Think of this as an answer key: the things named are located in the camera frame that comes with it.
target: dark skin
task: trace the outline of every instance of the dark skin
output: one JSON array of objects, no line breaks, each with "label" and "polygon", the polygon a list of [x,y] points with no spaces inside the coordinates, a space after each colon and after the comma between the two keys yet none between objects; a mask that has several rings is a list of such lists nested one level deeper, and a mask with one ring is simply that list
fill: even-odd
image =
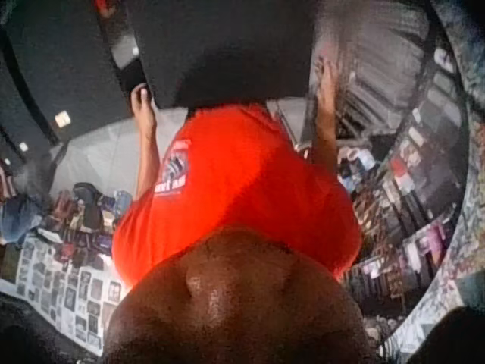
[{"label": "dark skin", "polygon": [[[336,67],[324,62],[314,163],[336,173]],[[137,197],[158,176],[156,120],[144,85]],[[369,362],[361,313],[321,264],[258,232],[226,227],[158,264],[114,313],[106,362]]]}]

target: red t-shirt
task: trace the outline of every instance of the red t-shirt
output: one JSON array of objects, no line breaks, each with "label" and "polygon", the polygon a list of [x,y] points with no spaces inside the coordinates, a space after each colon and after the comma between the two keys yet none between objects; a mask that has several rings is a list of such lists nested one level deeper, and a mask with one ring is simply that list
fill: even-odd
[{"label": "red t-shirt", "polygon": [[152,190],[114,235],[127,284],[215,229],[245,226],[310,256],[338,278],[361,246],[336,176],[295,153],[257,105],[198,111],[175,137]]}]

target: hand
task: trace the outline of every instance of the hand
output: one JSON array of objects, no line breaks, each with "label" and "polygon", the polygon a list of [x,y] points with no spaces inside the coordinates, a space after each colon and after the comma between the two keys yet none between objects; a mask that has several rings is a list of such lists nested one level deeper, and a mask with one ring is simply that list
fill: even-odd
[{"label": "hand", "polygon": [[321,59],[319,65],[321,81],[317,94],[317,130],[322,134],[335,135],[335,98],[339,78],[338,70],[336,65],[327,59]]},{"label": "hand", "polygon": [[142,137],[151,136],[157,128],[157,120],[152,109],[152,97],[146,84],[141,83],[131,92],[131,109]]}]

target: ceiling light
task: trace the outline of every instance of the ceiling light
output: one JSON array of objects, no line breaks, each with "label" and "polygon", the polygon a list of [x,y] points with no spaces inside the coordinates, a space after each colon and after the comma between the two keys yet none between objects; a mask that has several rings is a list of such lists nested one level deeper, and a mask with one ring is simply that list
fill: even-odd
[{"label": "ceiling light", "polygon": [[26,152],[27,150],[29,150],[29,147],[28,147],[28,146],[27,146],[27,144],[26,144],[26,143],[24,143],[24,142],[20,143],[20,144],[18,145],[18,147],[20,148],[20,150],[21,150],[22,152]]},{"label": "ceiling light", "polygon": [[70,124],[70,117],[67,111],[61,111],[55,116],[55,122],[59,127],[65,127]]}]

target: orange shirt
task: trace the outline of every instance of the orange shirt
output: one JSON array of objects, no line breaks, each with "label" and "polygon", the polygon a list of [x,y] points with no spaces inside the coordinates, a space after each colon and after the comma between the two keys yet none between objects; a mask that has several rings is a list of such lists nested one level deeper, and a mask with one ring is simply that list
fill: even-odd
[{"label": "orange shirt", "polygon": [[338,278],[361,246],[336,176],[297,155],[258,105],[197,111],[175,137],[152,190],[114,235],[127,284],[224,226],[246,226],[310,256]]}]

